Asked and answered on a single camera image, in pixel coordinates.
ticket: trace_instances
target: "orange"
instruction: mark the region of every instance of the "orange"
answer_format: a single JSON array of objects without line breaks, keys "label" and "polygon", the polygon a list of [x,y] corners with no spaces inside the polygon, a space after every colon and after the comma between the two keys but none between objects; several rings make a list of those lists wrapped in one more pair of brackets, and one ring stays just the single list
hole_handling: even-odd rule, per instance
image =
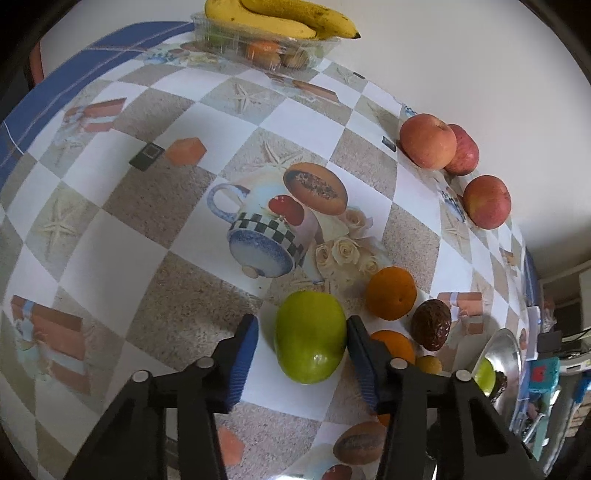
[{"label": "orange", "polygon": [[415,353],[412,343],[402,333],[392,330],[378,330],[370,335],[373,340],[380,340],[386,344],[388,351],[395,358],[404,358],[414,365]]},{"label": "orange", "polygon": [[280,53],[281,46],[274,41],[257,40],[248,45],[247,51],[248,58],[251,59],[259,53]]},{"label": "orange", "polygon": [[398,320],[413,308],[417,288],[413,276],[400,267],[386,267],[369,280],[365,306],[384,320]]}]

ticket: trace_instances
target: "screw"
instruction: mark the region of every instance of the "screw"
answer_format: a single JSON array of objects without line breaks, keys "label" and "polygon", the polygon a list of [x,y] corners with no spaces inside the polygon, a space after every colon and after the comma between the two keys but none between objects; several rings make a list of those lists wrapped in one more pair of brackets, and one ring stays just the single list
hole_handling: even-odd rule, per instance
[{"label": "screw", "polygon": [[396,370],[404,370],[408,366],[408,363],[402,358],[392,358],[390,360],[390,366]]},{"label": "screw", "polygon": [[210,356],[203,356],[199,360],[197,360],[197,366],[199,368],[203,368],[204,370],[207,368],[211,368],[215,365],[215,361]]},{"label": "screw", "polygon": [[150,374],[146,370],[138,370],[131,376],[131,380],[133,380],[136,383],[145,382],[149,378]]},{"label": "screw", "polygon": [[472,379],[472,375],[468,370],[458,370],[456,377],[460,382],[469,382]]}]

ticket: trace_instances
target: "blue tablecloth border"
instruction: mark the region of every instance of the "blue tablecloth border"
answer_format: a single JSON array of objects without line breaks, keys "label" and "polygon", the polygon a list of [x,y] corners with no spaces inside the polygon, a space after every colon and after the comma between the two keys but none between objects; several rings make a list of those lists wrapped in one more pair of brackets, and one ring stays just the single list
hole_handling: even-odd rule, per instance
[{"label": "blue tablecloth border", "polygon": [[47,122],[86,85],[142,50],[193,29],[192,22],[141,22],[89,45],[30,91],[0,127],[0,190]]}]

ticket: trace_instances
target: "green apple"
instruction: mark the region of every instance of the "green apple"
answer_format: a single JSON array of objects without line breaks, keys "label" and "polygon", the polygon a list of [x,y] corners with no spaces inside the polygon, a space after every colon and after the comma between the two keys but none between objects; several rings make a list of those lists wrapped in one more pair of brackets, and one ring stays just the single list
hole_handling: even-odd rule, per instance
[{"label": "green apple", "polygon": [[492,364],[486,358],[483,358],[480,365],[478,365],[474,380],[484,395],[488,397],[495,386],[496,375],[495,369],[492,368]]},{"label": "green apple", "polygon": [[347,342],[345,313],[332,295],[297,291],[277,311],[275,353],[295,382],[326,380],[339,366]]}]

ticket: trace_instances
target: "mug handle print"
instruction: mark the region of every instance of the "mug handle print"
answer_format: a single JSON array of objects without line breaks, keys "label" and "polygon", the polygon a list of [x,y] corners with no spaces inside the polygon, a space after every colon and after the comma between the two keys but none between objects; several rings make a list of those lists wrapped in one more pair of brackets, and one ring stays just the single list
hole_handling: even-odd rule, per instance
[{"label": "mug handle print", "polygon": [[232,223],[234,220],[236,220],[238,214],[224,212],[222,209],[219,209],[217,207],[213,198],[215,197],[215,194],[218,190],[230,190],[231,192],[234,192],[236,195],[238,195],[238,198],[240,198],[242,202],[244,202],[246,196],[250,193],[250,190],[246,187],[234,185],[232,183],[221,183],[220,185],[216,185],[214,188],[209,190],[209,194],[207,195],[207,206],[209,207],[209,209],[212,211],[214,215],[220,217],[222,220],[225,220],[228,223]]}]

